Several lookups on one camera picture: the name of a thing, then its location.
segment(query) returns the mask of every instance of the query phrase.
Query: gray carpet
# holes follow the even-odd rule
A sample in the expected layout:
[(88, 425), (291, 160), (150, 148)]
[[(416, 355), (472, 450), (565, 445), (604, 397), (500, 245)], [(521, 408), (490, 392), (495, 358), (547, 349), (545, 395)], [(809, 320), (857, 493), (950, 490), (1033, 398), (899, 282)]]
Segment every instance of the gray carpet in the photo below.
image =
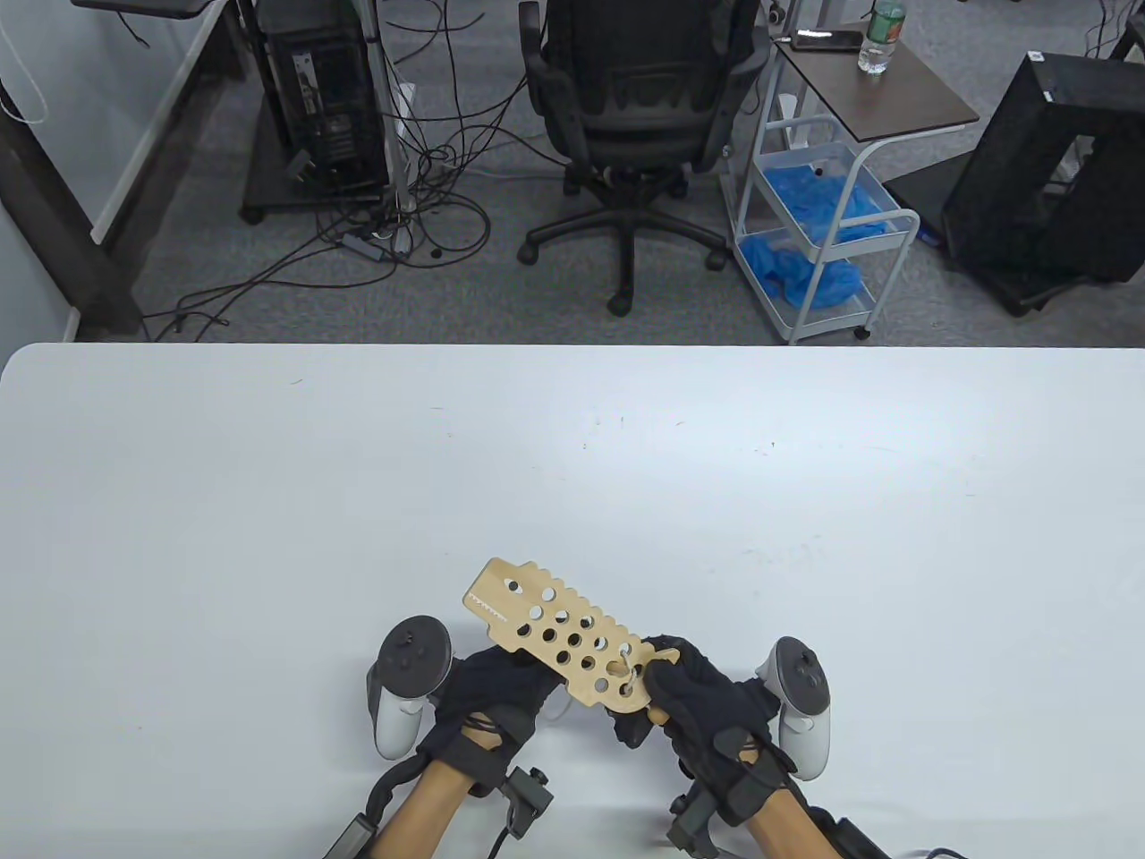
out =
[[(453, 36), (461, 105), (475, 110), (504, 97), (521, 76), (512, 0), (453, 0), (455, 25), (480, 11), (484, 18)], [(420, 0), (386, 0), (385, 15), (412, 26), (433, 26), (436, 13)], [(1083, 33), (1099, 17), (1096, 0), (918, 0), (913, 3), (906, 39), (941, 77), (984, 117), (1002, 97), (1025, 52), (1081, 53)], [(392, 31), (394, 55), (425, 37)], [(420, 116), (455, 112), (444, 39), (402, 65), (418, 85)], [(139, 274), (135, 294), (145, 312), (165, 309), (181, 294), (253, 275), (310, 237), (308, 215), (278, 215), (259, 227), (236, 216), (253, 123), (258, 80), (230, 82), (212, 95), (213, 108), (191, 141), (185, 174), (166, 210)], [(456, 126), (427, 126), (431, 143)], [(519, 97), (505, 127), (539, 135), (543, 126)], [(902, 144), (875, 159), (884, 180), (971, 148), (979, 126), (956, 135)], [(748, 147), (751, 118), (741, 117), (735, 140)], [(547, 149), (543, 140), (534, 141)], [(488, 211), (492, 235), (475, 258), (436, 270), (400, 269), (381, 283), (346, 290), (261, 286), (231, 307), (229, 324), (215, 326), (208, 341), (244, 342), (550, 342), (550, 344), (709, 344), (767, 345), (775, 332), (734, 265), (720, 274), (703, 266), (701, 249), (674, 238), (638, 238), (637, 304), (625, 320), (603, 304), (611, 294), (617, 255), (606, 235), (581, 237), (542, 249), (540, 262), (526, 268), (515, 251), (526, 230), (587, 207), (584, 195), (561, 196), (556, 168), (520, 145), (490, 151), (483, 171), (527, 178), (468, 174), (458, 190)], [(722, 229), (722, 203), (716, 181), (697, 178), (686, 200), (668, 211)], [(435, 237), (464, 244), (477, 235), (471, 214), (443, 211), (431, 215)], [(432, 262), (425, 252), (418, 259)], [(876, 262), (870, 270), (876, 274)], [(324, 254), (290, 270), (290, 279), (352, 283), (381, 270), (346, 251)], [(191, 322), (172, 340), (194, 339), (202, 323)], [(152, 322), (152, 333), (157, 325)], [(846, 332), (808, 342), (853, 345)], [(1037, 314), (1010, 317), (961, 274), (948, 269), (931, 249), (916, 244), (898, 295), (868, 344), (951, 346), (1145, 345), (1145, 289), (1083, 287), (1050, 302)]]

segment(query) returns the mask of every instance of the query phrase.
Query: forearm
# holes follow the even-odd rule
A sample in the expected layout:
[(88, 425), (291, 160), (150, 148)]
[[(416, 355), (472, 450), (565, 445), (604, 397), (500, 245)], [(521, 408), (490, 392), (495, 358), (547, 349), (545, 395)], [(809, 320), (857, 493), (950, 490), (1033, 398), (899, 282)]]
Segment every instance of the forearm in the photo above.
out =
[(473, 787), (473, 779), (434, 761), (382, 829), (370, 859), (431, 859)]
[(790, 790), (776, 790), (745, 823), (767, 859), (839, 859)]

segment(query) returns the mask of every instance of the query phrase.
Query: blue plastic bag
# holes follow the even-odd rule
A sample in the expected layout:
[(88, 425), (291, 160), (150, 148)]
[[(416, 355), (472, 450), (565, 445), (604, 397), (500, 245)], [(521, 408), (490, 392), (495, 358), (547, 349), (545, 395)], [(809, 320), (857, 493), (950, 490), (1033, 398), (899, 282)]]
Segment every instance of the blue plastic bag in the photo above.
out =
[[(835, 207), (843, 196), (844, 176), (820, 176), (811, 167), (781, 167), (764, 171), (767, 181), (783, 200), (795, 220), (803, 227), (811, 241), (818, 245), (827, 241), (827, 230), (835, 216)], [(847, 200), (844, 218), (862, 218), (882, 210), (862, 188), (855, 186)], [(886, 223), (868, 223), (862, 227), (847, 227), (839, 230), (835, 242), (854, 242), (859, 238), (882, 236), (886, 233)]]
[[(756, 279), (772, 298), (782, 298), (792, 307), (803, 307), (815, 267), (798, 251), (773, 251), (763, 236), (750, 236), (740, 243)], [(862, 289), (862, 273), (846, 260), (828, 262), (811, 306), (821, 310), (837, 307)]]

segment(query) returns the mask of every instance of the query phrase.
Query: white vr controller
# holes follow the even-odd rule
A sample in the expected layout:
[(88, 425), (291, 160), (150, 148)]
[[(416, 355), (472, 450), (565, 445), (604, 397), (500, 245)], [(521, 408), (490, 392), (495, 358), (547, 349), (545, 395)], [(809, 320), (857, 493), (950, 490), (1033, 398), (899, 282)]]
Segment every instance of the white vr controller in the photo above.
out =
[(775, 744), (791, 758), (800, 781), (818, 779), (831, 751), (831, 693), (815, 652), (784, 636), (756, 669), (764, 686), (780, 700)]
[[(453, 665), (449, 630), (435, 617), (409, 617), (390, 630), (366, 673), (366, 706), (373, 743), (387, 761), (405, 757), (417, 742), (421, 711)], [(756, 670), (780, 700), (776, 744), (800, 781), (818, 778), (831, 747), (831, 695), (815, 652), (784, 636)]]
[(365, 676), (366, 707), (379, 755), (400, 761), (409, 754), (421, 728), (421, 710), (452, 665), (449, 630), (436, 617), (409, 617), (389, 631)]

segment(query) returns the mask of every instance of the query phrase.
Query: white cart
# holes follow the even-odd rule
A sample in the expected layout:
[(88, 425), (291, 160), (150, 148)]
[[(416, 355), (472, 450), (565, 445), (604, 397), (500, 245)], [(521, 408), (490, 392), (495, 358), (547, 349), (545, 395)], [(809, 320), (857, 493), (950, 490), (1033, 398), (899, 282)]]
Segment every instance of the white cart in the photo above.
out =
[[(795, 119), (772, 119), (776, 92), (785, 68), (798, 72), (830, 112)], [(902, 265), (919, 227), (918, 214), (900, 207), (892, 199), (867, 168), (867, 160), (892, 143), (961, 131), (977, 121), (978, 115), (906, 46), (899, 46), (891, 68), (883, 76), (872, 78), (859, 70), (853, 54), (798, 53), (792, 52), (787, 44), (780, 44), (771, 64), (767, 94), (759, 117), (741, 188), (735, 188), (731, 174), (721, 176), (735, 258), (772, 323), (789, 345), (843, 329), (854, 330), (855, 336), (864, 340), (870, 337), (871, 326), (894, 293)], [(765, 151), (768, 133), (781, 132), (785, 139), (789, 129), (812, 131), (814, 126), (822, 126), (828, 132), (827, 142), (779, 152)], [(819, 243), (791, 214), (766, 175), (769, 170), (802, 166), (821, 170), (826, 175), (845, 176), (834, 218)], [(860, 218), (844, 216), (855, 188), (861, 188), (869, 195), (877, 212)], [(764, 197), (779, 219), (777, 228), (749, 231), (748, 208), (756, 192)], [(885, 233), (854, 241), (839, 241), (844, 230), (872, 223), (885, 224)], [(807, 294), (798, 309), (769, 295), (748, 265), (741, 244), (752, 236), (764, 237), (774, 250), (793, 249), (814, 265)], [(884, 251), (894, 251), (897, 255), (890, 274), (876, 290), (877, 298), (864, 283), (859, 293), (844, 305), (829, 310), (812, 310), (828, 263)]]

